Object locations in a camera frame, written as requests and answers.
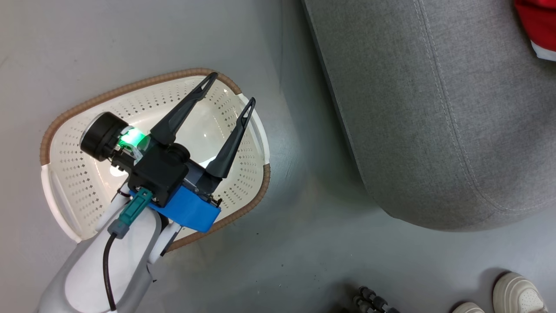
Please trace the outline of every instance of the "floor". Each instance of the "floor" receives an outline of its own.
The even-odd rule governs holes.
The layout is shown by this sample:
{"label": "floor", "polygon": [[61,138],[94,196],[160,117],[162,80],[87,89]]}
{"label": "floor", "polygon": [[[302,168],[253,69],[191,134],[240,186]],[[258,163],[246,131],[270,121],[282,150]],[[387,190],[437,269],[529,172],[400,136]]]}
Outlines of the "floor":
{"label": "floor", "polygon": [[370,200],[295,0],[7,0],[0,4],[0,302],[32,311],[75,244],[52,218],[38,147],[61,112],[132,81],[219,70],[257,98],[271,185],[252,212],[167,254],[138,312],[336,312],[365,284],[402,312],[492,312],[504,270],[556,307],[556,211],[475,233],[419,228]]}

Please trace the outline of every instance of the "white plastic basket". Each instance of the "white plastic basket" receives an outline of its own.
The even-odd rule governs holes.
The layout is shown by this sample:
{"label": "white plastic basket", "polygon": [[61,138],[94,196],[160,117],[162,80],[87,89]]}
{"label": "white plastic basket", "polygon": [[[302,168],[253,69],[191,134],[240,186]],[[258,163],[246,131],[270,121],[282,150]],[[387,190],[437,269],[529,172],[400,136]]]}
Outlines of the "white plastic basket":
{"label": "white plastic basket", "polygon": [[[48,205],[64,232],[76,242],[95,235],[95,225],[127,173],[98,162],[80,150],[79,140],[89,122],[109,111],[147,133],[206,75],[190,69],[145,79],[107,92],[60,115],[41,144],[42,185]],[[235,127],[247,104],[237,85],[219,74],[205,99],[199,101],[176,135],[191,159],[206,166]],[[245,132],[228,178],[214,192],[222,198],[222,213],[210,232],[220,229],[256,206],[270,181],[269,144],[256,111]],[[171,249],[204,236],[184,228]]]}

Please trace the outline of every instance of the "cable connector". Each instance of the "cable connector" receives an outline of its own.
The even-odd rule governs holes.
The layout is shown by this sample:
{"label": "cable connector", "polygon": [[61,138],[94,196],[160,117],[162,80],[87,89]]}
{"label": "cable connector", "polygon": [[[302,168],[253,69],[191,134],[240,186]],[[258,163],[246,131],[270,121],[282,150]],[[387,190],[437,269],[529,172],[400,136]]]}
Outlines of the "cable connector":
{"label": "cable connector", "polygon": [[117,239],[122,239],[130,230],[131,223],[143,212],[152,200],[152,192],[146,188],[141,188],[133,197],[117,220],[108,226],[108,233],[115,234]]}

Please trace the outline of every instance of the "black cable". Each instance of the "black cable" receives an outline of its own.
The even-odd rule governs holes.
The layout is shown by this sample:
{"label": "black cable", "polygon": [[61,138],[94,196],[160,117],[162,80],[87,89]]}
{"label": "black cable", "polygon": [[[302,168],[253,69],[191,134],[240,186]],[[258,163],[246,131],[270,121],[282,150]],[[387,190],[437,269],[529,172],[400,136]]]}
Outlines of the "black cable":
{"label": "black cable", "polygon": [[110,275],[108,273],[108,254],[110,253],[110,248],[112,247],[114,239],[116,239],[115,233],[110,235],[110,238],[106,242],[104,254],[102,255],[102,273],[105,278],[106,296],[108,297],[108,304],[110,304],[110,311],[116,311],[116,303],[114,302],[112,286],[110,286]]}

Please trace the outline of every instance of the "brown woven rim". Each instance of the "brown woven rim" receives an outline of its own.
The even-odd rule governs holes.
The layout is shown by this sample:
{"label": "brown woven rim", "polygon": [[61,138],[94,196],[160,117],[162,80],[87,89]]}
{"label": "brown woven rim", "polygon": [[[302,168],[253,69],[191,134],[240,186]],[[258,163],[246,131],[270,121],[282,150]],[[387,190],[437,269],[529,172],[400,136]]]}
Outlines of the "brown woven rim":
{"label": "brown woven rim", "polygon": [[[184,77],[190,77],[190,76],[200,76],[200,75],[208,75],[212,72],[216,72],[210,69],[205,69],[202,67],[198,67],[195,69],[189,69],[189,70],[182,70],[182,71],[176,71],[176,72],[172,72],[172,73],[168,73],[168,74],[163,74],[163,75],[158,75],[155,77],[151,77],[151,78],[147,78],[147,79],[143,79],[140,81],[136,81],[133,82],[131,84],[113,89],[109,92],[105,92],[102,95],[96,96],[90,100],[87,100],[69,110],[67,110],[66,112],[62,113],[61,115],[59,115],[48,127],[48,129],[44,132],[44,136],[42,138],[41,141],[41,149],[39,152],[39,158],[41,160],[41,165],[46,165],[48,163],[50,163],[50,144],[52,143],[52,138],[54,137],[54,134],[56,133],[56,131],[58,130],[58,128],[65,123],[67,120],[69,120],[70,118],[76,116],[77,114],[80,114],[94,106],[97,106],[103,102],[106,102],[108,100],[114,99],[116,97],[119,97],[121,95],[124,95],[128,92],[131,91],[135,91],[135,90],[139,90],[141,88],[145,88],[145,87],[149,87],[152,85],[156,85],[156,84],[160,84],[161,82],[166,82],[166,81],[171,81],[171,80],[176,80],[176,79],[180,79],[180,78],[184,78]],[[241,89],[234,83],[234,81],[232,81],[228,76],[218,72],[218,80],[220,80],[221,82],[223,82],[226,86],[228,86],[230,88],[230,90],[232,92],[234,92],[234,94],[238,95],[241,93]],[[259,192],[257,193],[257,195],[254,197],[253,200],[251,200],[247,205],[243,206],[242,208],[240,208],[239,210],[233,212],[232,214],[230,214],[229,216],[221,219],[220,221],[214,223],[210,229],[210,231],[208,233],[200,233],[200,232],[196,232],[193,233],[187,237],[184,237],[178,241],[174,241],[174,243],[172,245],[170,245],[170,248],[168,249],[168,251],[172,251],[175,250],[177,248],[183,247],[186,244],[192,243],[193,241],[196,241],[212,232],[215,232],[217,230],[219,230],[220,228],[230,224],[231,222],[235,221],[236,219],[240,218],[241,216],[243,216],[245,213],[249,212],[250,210],[252,210],[255,206],[257,206],[257,204],[259,202],[261,202],[263,196],[266,193],[266,190],[269,187],[269,183],[270,183],[270,164],[265,164],[263,166],[263,176],[262,176],[262,184],[261,184],[261,188],[259,189]]]}

